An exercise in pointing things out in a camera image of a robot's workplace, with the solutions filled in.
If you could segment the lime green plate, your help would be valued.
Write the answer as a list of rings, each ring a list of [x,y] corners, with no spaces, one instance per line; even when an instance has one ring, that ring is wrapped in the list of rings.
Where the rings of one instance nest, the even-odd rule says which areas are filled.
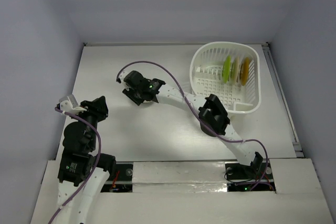
[[[227,83],[229,81],[231,59],[231,55],[228,55],[223,64],[222,80],[224,83]]]

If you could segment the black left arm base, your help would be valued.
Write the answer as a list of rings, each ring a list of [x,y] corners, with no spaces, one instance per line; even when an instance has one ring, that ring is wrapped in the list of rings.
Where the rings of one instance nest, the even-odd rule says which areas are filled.
[[[102,193],[131,193],[133,188],[133,163],[117,163],[115,174],[103,185]]]

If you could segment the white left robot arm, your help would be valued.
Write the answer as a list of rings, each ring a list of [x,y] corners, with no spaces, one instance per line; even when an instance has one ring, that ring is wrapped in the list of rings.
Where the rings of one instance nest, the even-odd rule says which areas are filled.
[[[49,223],[88,223],[104,184],[116,174],[116,159],[101,152],[97,131],[98,123],[108,117],[106,99],[78,103],[68,95],[59,100],[55,111],[73,122],[64,129],[57,209]]]

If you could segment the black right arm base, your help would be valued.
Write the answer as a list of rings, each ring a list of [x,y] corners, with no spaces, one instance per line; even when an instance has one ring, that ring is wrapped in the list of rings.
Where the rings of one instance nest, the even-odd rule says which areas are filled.
[[[262,180],[253,188],[253,191],[276,191],[274,177],[270,163],[263,163],[261,168],[256,172],[249,167],[243,168],[239,163],[226,163],[224,179],[228,181],[227,187],[229,192],[248,192],[254,187],[260,179],[263,172],[266,172]]]

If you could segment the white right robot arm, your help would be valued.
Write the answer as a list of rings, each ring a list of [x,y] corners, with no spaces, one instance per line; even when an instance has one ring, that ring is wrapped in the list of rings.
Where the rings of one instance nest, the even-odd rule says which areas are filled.
[[[219,98],[210,94],[207,97],[182,93],[160,79],[145,78],[138,71],[121,72],[117,82],[125,86],[123,93],[136,105],[144,102],[155,102],[190,110],[200,123],[201,130],[211,136],[219,137],[225,146],[234,154],[241,171],[248,178],[253,178],[261,171],[263,157],[253,151],[234,130],[229,115]]]

